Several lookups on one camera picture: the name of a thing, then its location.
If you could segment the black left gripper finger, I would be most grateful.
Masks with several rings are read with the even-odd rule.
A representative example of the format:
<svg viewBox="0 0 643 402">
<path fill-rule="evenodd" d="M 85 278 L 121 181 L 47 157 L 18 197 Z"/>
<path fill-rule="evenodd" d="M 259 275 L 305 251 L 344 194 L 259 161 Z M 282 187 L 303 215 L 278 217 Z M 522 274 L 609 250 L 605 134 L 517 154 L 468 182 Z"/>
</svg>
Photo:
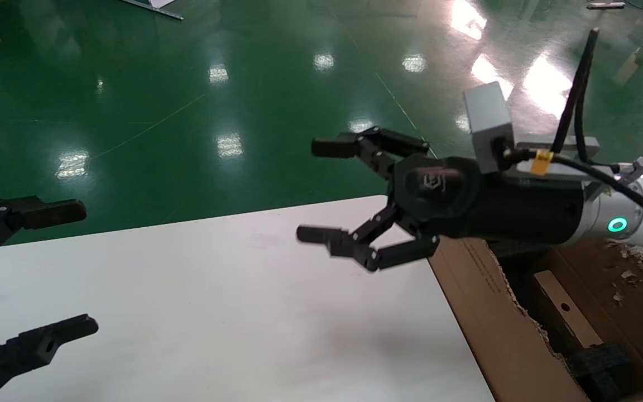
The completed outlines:
<svg viewBox="0 0 643 402">
<path fill-rule="evenodd" d="M 49 365 L 62 345 L 98 330 L 94 318 L 81 314 L 8 339 L 0 345 L 0 389 L 17 376 Z"/>
<path fill-rule="evenodd" d="M 0 247 L 19 231 L 37 231 L 84 221 L 87 209 L 79 199 L 44 203 L 37 196 L 0 198 Z"/>
</svg>

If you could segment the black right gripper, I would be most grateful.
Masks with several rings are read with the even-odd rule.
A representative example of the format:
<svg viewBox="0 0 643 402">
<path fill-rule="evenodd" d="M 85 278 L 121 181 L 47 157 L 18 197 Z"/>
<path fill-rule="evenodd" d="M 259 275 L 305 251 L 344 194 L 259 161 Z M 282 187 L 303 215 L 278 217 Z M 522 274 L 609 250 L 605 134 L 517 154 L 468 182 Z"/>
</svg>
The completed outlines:
<svg viewBox="0 0 643 402">
<path fill-rule="evenodd" d="M 484 175 L 473 159 L 425 157 L 427 142 L 379 126 L 314 138 L 310 151 L 327 159 L 357 158 L 388 180 L 390 204 L 354 232 L 320 226 L 296 229 L 299 242 L 324 245 L 331 257 L 350 258 L 368 272 L 431 257 L 439 235 L 564 243 L 581 221 L 580 185 L 526 186 L 500 173 Z M 393 155 L 406 158 L 396 162 Z M 372 247 L 396 222 L 416 238 Z"/>
</svg>

